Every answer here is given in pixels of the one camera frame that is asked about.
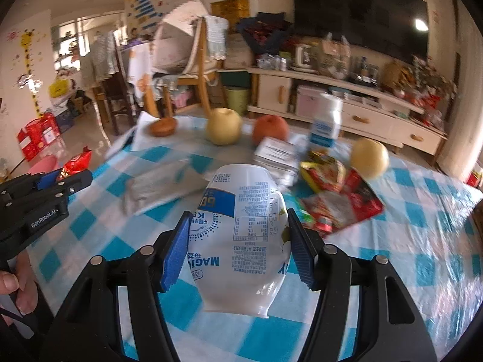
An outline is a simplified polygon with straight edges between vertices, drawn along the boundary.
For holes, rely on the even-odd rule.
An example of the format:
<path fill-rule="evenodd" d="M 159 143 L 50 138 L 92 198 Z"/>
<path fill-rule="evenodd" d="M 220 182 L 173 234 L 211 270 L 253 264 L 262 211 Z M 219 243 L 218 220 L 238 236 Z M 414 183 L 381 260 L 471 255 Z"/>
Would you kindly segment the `person's left hand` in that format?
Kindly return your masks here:
<path fill-rule="evenodd" d="M 12 273 L 1 271 L 0 277 L 1 295 L 17 292 L 17 310 L 22 316 L 31 314 L 38 305 L 38 289 L 28 252 L 20 252 L 15 270 Z"/>

